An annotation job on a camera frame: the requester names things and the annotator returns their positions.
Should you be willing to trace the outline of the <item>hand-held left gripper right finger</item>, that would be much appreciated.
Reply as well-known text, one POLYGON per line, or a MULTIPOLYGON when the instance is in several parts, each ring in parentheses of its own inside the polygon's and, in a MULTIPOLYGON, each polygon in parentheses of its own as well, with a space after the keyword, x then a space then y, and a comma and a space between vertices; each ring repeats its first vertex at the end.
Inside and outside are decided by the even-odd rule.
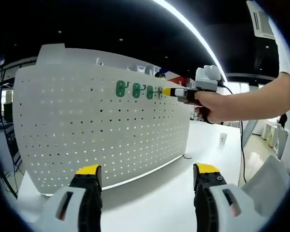
POLYGON ((227 184, 219 169, 193 164, 194 207, 198 232, 257 232, 259 214, 241 188, 227 184))

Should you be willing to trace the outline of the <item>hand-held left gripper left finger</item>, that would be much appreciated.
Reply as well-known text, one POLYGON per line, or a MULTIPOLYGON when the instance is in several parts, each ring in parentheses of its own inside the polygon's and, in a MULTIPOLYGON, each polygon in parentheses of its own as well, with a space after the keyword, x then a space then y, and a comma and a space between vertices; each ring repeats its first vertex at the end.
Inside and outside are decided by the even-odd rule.
POLYGON ((38 218, 40 232, 100 232, 102 172, 98 164, 78 170, 44 205, 38 218))

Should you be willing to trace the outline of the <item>person's right hand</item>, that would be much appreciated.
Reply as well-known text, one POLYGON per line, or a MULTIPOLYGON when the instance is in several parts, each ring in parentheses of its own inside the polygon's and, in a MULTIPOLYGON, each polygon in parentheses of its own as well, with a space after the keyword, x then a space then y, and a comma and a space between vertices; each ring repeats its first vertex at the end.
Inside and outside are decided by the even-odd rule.
POLYGON ((195 108, 199 118, 204 120, 205 112, 207 112, 209 123, 221 123, 230 120, 228 118, 228 96, 215 92, 199 91, 195 93, 195 99, 201 104, 201 106, 195 108))

